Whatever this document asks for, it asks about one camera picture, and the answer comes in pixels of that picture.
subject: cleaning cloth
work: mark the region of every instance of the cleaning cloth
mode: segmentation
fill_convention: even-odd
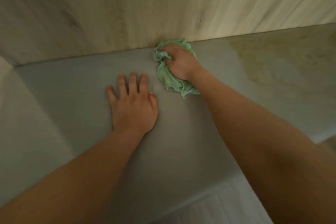
[[[183,98],[185,98],[188,94],[199,94],[199,92],[189,81],[182,80],[174,76],[168,69],[166,62],[163,61],[163,58],[172,59],[168,53],[161,52],[161,48],[170,43],[176,43],[182,46],[183,48],[190,51],[195,56],[195,58],[197,58],[195,52],[191,49],[190,44],[188,44],[185,39],[159,43],[153,52],[153,59],[157,62],[160,62],[159,68],[157,69],[158,78],[164,84],[167,90],[175,90],[181,93]]]

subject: green cloth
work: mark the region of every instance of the green cloth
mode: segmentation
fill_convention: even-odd
[[[199,92],[195,89],[194,86],[192,86],[189,81],[182,80],[174,76],[168,69],[166,62],[163,61],[163,58],[172,59],[168,53],[161,52],[161,48],[164,47],[166,44],[170,43],[176,43],[182,46],[183,48],[190,51],[195,56],[195,58],[197,58],[195,52],[191,49],[190,44],[188,44],[185,39],[159,43],[159,45],[153,52],[153,59],[157,62],[160,62],[159,68],[157,69],[158,78],[164,84],[167,90],[175,90],[181,93],[182,97],[184,98],[188,94],[199,94]]]

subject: hand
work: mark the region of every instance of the hand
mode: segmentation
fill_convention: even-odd
[[[167,52],[173,59],[164,58],[174,76],[190,81],[193,73],[202,69],[193,54],[178,44],[167,44],[161,51]]]
[[[132,131],[139,133],[142,138],[154,127],[158,116],[157,99],[148,91],[148,77],[145,73],[141,74],[139,92],[136,72],[131,73],[128,85],[129,94],[126,90],[125,75],[118,75],[119,99],[113,94],[111,85],[106,87],[112,108],[114,131]]]

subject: person's left hand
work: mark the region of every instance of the person's left hand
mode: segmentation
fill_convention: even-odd
[[[125,75],[118,75],[120,97],[117,99],[111,85],[106,86],[108,101],[112,108],[112,122],[115,132],[131,131],[139,133],[141,138],[149,132],[158,116],[157,99],[148,91],[147,74],[141,74],[139,92],[137,74],[132,72],[126,90]]]

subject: person's left arm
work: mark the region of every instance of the person's left arm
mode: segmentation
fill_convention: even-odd
[[[71,162],[52,172],[0,209],[0,223],[90,223],[104,217],[113,190],[133,151],[158,115],[148,78],[118,76],[119,100],[107,86],[114,131]]]

